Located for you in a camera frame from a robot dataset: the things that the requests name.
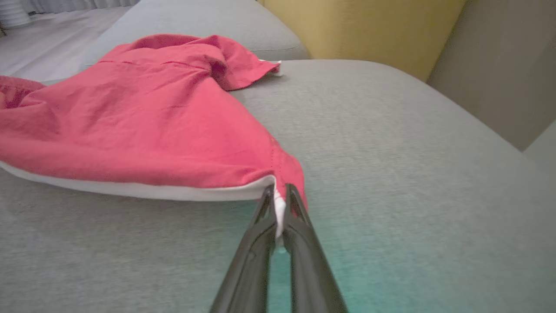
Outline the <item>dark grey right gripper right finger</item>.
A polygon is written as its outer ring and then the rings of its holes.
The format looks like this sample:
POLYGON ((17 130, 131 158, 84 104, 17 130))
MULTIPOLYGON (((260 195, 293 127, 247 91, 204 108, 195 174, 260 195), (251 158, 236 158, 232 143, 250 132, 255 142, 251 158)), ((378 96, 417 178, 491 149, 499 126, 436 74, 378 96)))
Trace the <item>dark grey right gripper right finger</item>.
POLYGON ((347 313, 301 194, 293 184, 286 184, 283 241, 291 257, 291 311, 347 313))

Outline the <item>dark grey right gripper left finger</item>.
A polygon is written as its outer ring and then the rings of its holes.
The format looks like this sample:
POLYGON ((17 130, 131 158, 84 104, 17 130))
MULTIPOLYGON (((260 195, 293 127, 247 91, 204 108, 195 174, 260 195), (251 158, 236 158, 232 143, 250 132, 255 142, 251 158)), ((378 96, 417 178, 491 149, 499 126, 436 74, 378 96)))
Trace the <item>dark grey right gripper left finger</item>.
POLYGON ((265 188, 210 308, 211 313, 266 313, 277 230, 274 186, 265 188))

